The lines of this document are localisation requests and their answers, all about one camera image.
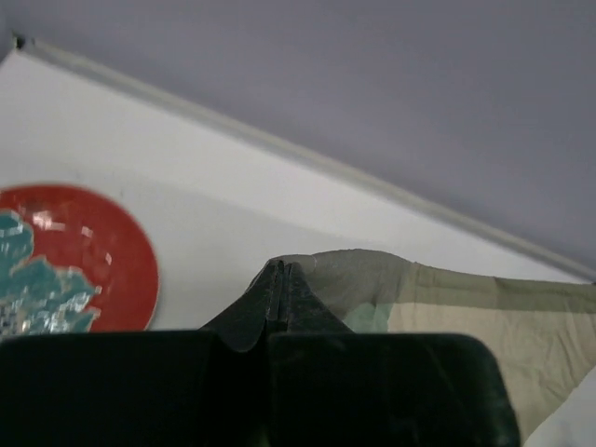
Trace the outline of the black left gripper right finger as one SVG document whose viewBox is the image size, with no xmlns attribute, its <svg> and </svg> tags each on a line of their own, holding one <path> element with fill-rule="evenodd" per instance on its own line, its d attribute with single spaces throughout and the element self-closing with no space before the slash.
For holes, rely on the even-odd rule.
<svg viewBox="0 0 596 447">
<path fill-rule="evenodd" d="M 321 302 L 297 263 L 269 263 L 273 284 L 267 304 L 267 333 L 352 333 Z"/>
</svg>

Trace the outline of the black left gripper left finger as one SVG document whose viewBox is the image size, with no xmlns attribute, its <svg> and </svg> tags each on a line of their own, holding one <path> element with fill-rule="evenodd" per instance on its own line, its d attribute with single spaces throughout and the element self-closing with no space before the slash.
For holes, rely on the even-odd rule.
<svg viewBox="0 0 596 447">
<path fill-rule="evenodd" d="M 201 330 L 216 333 L 234 352 L 251 351 L 264 331 L 266 314 L 282 272 L 282 262 L 269 261 L 244 293 Z"/>
</svg>

